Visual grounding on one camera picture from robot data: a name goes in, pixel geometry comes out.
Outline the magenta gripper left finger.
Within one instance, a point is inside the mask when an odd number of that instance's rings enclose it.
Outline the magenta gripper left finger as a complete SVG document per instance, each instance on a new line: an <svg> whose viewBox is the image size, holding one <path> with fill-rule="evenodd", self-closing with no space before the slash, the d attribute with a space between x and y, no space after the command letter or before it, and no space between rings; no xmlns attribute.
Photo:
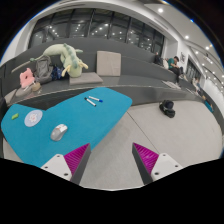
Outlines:
<svg viewBox="0 0 224 224"><path fill-rule="evenodd" d="M87 143L66 155L54 155L42 169L79 185L90 154L91 147Z"/></svg>

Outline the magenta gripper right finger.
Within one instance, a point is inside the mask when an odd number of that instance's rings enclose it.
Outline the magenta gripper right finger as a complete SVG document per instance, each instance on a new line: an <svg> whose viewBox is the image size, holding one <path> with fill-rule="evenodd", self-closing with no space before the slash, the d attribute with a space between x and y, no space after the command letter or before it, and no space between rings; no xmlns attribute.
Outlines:
<svg viewBox="0 0 224 224"><path fill-rule="evenodd" d="M132 154L144 185L182 169L167 153L157 154L137 143L132 145Z"/></svg>

